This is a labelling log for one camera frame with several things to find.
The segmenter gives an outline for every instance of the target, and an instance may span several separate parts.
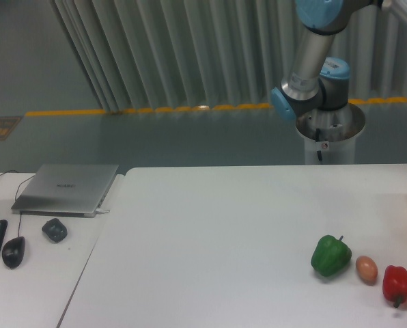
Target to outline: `silver laptop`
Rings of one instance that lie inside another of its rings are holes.
[[[95,217],[118,165],[53,165],[38,170],[11,209],[15,213]]]

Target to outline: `table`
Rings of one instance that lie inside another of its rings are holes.
[[[334,279],[310,265],[325,234],[353,254]],[[61,327],[407,327],[389,264],[407,268],[407,165],[132,169]]]
[[[33,174],[0,177],[0,220],[8,221],[3,244],[17,237],[19,215],[11,206],[18,185]],[[117,176],[104,201],[110,208],[123,176]],[[70,300],[96,239],[108,219],[60,217],[68,235],[60,243],[50,242],[41,227],[51,217],[23,215],[20,235],[26,238],[25,256],[14,270],[0,256],[0,327],[56,327]]]

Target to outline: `black mouse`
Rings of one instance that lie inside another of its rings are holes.
[[[23,256],[25,255],[25,237],[17,237],[8,241],[3,250],[1,251],[1,257],[3,263],[10,269],[18,267],[23,261]]]

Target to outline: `gray object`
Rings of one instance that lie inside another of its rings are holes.
[[[46,224],[42,226],[41,230],[55,243],[59,243],[67,237],[67,228],[56,217],[47,221]]]
[[[94,217],[118,165],[41,166],[12,210],[32,215]]]

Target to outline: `brown egg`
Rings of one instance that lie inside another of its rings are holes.
[[[378,267],[368,256],[359,256],[355,262],[356,271],[360,278],[368,284],[374,284],[378,276]]]

